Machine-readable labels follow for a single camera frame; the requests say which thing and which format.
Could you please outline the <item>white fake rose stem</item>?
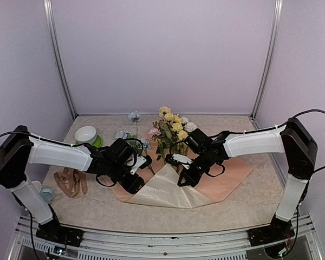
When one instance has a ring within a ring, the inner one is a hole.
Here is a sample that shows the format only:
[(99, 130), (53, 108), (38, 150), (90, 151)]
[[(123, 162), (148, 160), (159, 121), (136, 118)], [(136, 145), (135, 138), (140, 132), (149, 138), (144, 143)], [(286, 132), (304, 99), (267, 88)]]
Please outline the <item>white fake rose stem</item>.
[[(197, 125), (184, 116), (181, 117), (181, 125), (183, 129), (178, 133), (178, 138), (180, 141), (185, 140), (191, 132), (197, 129)], [(188, 147), (186, 144), (182, 143), (179, 146), (182, 155), (187, 155)]]

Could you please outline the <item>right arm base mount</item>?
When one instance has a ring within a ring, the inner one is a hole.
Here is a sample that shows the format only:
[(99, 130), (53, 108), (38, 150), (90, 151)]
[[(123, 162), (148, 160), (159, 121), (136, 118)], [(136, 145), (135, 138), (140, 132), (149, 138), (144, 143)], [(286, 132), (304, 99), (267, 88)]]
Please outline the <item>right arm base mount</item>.
[(251, 246), (269, 244), (288, 238), (297, 238), (291, 219), (284, 221), (278, 219), (276, 215), (273, 216), (270, 224), (249, 229), (247, 233)]

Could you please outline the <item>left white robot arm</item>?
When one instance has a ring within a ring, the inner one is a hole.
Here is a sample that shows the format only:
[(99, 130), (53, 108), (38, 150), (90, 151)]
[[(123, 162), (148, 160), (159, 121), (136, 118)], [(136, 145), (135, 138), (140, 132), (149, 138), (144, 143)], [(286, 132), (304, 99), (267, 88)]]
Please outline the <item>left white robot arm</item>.
[(0, 145), (0, 185), (9, 189), (18, 201), (43, 226), (52, 240), (65, 236), (65, 229), (57, 223), (52, 208), (45, 202), (25, 173), (28, 164), (71, 168), (107, 176), (130, 194), (137, 193), (145, 184), (137, 174), (147, 167), (151, 158), (136, 152), (127, 139), (116, 139), (110, 146), (97, 148), (91, 144), (67, 144), (31, 134), (26, 126), (18, 126), (3, 134)]

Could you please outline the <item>pink fake rose stem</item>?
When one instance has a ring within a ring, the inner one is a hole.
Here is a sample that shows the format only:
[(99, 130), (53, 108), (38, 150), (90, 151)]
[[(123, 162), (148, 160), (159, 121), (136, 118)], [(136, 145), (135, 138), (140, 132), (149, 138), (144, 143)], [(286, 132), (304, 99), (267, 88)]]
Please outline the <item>pink fake rose stem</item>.
[(165, 163), (165, 149), (161, 140), (160, 121), (152, 122), (152, 128), (147, 132), (148, 138), (152, 143), (152, 150), (154, 151), (154, 158), (159, 166), (157, 172), (166, 165)]

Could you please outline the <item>blue fake flower stem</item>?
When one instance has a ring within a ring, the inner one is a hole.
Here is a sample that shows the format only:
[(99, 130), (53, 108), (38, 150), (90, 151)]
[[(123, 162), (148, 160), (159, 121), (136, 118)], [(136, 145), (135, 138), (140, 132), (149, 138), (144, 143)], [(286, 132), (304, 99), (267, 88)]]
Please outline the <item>blue fake flower stem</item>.
[(147, 138), (139, 136), (139, 120), (141, 115), (138, 111), (128, 113), (128, 119), (135, 125), (135, 132), (131, 133), (126, 130), (119, 130), (115, 134), (115, 139), (121, 138), (126, 140), (138, 155), (148, 156), (148, 151), (151, 149), (151, 143)]

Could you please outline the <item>pink wrapping paper sheet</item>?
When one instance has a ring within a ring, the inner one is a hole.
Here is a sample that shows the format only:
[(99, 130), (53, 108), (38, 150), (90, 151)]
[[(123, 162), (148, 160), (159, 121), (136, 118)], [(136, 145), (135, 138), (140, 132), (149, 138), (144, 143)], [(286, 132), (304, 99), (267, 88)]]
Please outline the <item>pink wrapping paper sheet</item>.
[(177, 185), (179, 174), (175, 168), (157, 161), (154, 151), (156, 143), (151, 143), (152, 148), (148, 155), (153, 159), (150, 167), (138, 169), (137, 174), (145, 182), (136, 194), (130, 194), (120, 184), (111, 188), (119, 201), (124, 203), (178, 208), (194, 209), (197, 207), (224, 201), (253, 170), (249, 164), (240, 158), (229, 159), (223, 162), (222, 168), (213, 165), (210, 176), (203, 175), (195, 187)]

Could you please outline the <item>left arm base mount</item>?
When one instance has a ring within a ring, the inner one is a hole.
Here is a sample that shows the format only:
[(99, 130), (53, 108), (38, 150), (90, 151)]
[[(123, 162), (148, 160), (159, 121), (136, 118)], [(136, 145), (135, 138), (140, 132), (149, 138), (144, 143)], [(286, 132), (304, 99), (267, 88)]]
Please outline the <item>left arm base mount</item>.
[(66, 246), (80, 247), (84, 231), (74, 227), (60, 224), (58, 218), (53, 216), (46, 224), (39, 224), (36, 237)]

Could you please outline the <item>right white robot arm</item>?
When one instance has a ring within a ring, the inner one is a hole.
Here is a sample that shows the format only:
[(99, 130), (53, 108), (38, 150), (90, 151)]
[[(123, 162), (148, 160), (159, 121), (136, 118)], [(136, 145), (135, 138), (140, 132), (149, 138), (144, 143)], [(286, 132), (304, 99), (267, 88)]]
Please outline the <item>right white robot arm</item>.
[(277, 220), (268, 225), (266, 236), (276, 241), (287, 232), (286, 222), (292, 219), (314, 174), (317, 153), (315, 140), (298, 119), (291, 119), (283, 126), (252, 132), (222, 131), (216, 137), (207, 136), (196, 129), (184, 142), (197, 157), (189, 159), (183, 155), (172, 156), (173, 160), (183, 166), (179, 186), (196, 186), (201, 176), (209, 173), (213, 165), (221, 166), (231, 158), (262, 153), (285, 154), (288, 178), (275, 212)]

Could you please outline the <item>yellow fake flower stem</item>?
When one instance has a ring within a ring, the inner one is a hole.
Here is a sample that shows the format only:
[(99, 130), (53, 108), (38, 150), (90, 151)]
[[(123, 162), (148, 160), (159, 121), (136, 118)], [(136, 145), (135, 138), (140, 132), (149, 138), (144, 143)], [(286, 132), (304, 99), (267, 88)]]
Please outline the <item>yellow fake flower stem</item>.
[(168, 153), (186, 155), (187, 146), (182, 141), (187, 137), (187, 132), (184, 130), (181, 116), (173, 114), (170, 108), (160, 107), (159, 116), (160, 120), (157, 123), (159, 129), (157, 153), (159, 155), (157, 159), (162, 159), (166, 164), (165, 158)]

